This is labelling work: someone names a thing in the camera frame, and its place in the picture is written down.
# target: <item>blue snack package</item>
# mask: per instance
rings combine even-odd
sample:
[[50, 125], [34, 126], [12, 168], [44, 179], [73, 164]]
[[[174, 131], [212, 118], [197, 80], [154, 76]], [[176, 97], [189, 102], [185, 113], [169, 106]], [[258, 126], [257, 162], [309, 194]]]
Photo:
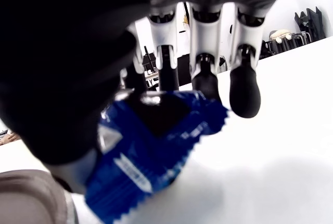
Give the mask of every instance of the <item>blue snack package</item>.
[[201, 92], [168, 92], [189, 113], [162, 136], [155, 136], [125, 101], [113, 102], [100, 121], [120, 133], [120, 141], [100, 159], [85, 194], [91, 210], [104, 222], [120, 219], [145, 197], [166, 188], [178, 176], [201, 135], [219, 132], [227, 117], [221, 102]]

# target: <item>beige object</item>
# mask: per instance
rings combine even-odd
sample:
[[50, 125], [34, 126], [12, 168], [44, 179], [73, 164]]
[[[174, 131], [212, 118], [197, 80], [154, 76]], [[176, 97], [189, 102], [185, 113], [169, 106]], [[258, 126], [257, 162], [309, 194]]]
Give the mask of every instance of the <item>beige object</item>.
[[0, 173], [0, 222], [5, 224], [74, 224], [74, 204], [47, 172]]
[[270, 40], [275, 40], [276, 38], [285, 38], [286, 34], [291, 34], [290, 30], [277, 30], [275, 31], [271, 36], [270, 36]]

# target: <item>white wall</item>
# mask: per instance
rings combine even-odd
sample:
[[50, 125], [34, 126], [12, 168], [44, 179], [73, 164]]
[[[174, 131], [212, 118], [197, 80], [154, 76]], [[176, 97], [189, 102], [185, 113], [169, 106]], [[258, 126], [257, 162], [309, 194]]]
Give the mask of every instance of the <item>white wall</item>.
[[4, 131], [6, 129], [8, 129], [7, 126], [0, 119], [0, 132]]

